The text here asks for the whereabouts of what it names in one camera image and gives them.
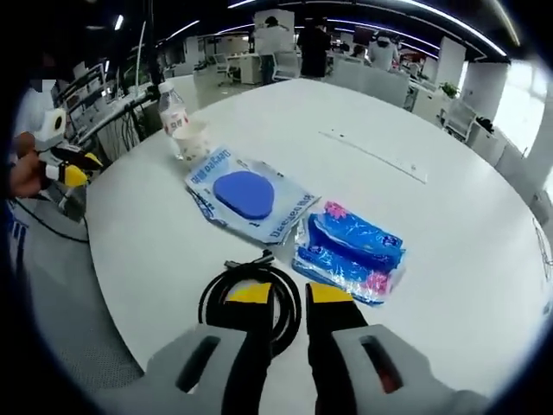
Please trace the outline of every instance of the blue sponge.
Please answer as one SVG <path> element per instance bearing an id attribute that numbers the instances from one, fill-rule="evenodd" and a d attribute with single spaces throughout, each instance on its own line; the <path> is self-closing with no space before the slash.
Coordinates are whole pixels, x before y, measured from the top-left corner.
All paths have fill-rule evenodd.
<path id="1" fill-rule="evenodd" d="M 250 171 L 235 171 L 213 184 L 218 201 L 246 219 L 264 219 L 273 210 L 275 189 L 263 176 Z"/>

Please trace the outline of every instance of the white paper cup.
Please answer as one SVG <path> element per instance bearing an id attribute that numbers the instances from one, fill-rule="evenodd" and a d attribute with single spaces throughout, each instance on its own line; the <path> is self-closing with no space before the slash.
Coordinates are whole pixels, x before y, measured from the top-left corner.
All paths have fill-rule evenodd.
<path id="1" fill-rule="evenodd" d="M 179 158 L 189 169 L 204 160 L 211 152 L 206 127 L 206 123 L 191 120 L 173 131 L 172 137 L 180 151 Z"/>

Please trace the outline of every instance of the white round table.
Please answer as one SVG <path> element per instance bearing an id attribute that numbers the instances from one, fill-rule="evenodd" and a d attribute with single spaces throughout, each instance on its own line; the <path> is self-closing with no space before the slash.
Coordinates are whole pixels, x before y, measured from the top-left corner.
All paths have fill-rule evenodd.
<path id="1" fill-rule="evenodd" d="M 358 306 L 368 323 L 384 324 L 425 354 L 437 379 L 493 396 L 525 363 L 548 296 L 533 215 L 468 147 L 402 109 L 311 80 L 242 93 L 193 118 L 208 123 L 212 141 L 266 161 L 404 239 L 407 272 L 389 301 Z M 346 144 L 415 165 L 426 183 Z M 200 294 L 224 261 L 260 253 L 203 218 L 174 153 L 160 131 L 114 163 L 87 196 L 99 284 L 144 369 L 197 323 Z M 308 280 L 289 264 L 277 266 L 303 292 Z M 313 413 L 307 346 L 302 320 L 269 368 L 262 414 Z"/>

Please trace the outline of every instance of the potted plant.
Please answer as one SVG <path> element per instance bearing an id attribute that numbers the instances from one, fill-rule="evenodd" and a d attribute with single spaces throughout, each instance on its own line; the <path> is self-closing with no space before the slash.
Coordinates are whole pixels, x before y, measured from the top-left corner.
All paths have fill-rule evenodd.
<path id="1" fill-rule="evenodd" d="M 444 82 L 443 84 L 441 84 L 440 89 L 451 99 L 454 99 L 459 94 L 459 89 L 449 82 Z"/>

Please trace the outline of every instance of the coiled black cable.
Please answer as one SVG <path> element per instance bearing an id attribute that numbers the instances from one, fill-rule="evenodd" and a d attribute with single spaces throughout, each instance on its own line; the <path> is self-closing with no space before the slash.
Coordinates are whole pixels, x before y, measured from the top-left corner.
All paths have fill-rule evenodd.
<path id="1" fill-rule="evenodd" d="M 228 269 L 215 277 L 201 294 L 198 322 L 209 324 L 213 321 L 213 313 L 225 302 L 234 285 L 247 280 L 271 283 L 280 305 L 280 315 L 273 327 L 270 341 L 272 357 L 275 357 L 296 337 L 302 319 L 302 300 L 292 278 L 270 264 L 273 259 L 272 253 L 265 250 L 262 258 L 249 263 L 236 264 L 227 261 L 225 265 Z"/>

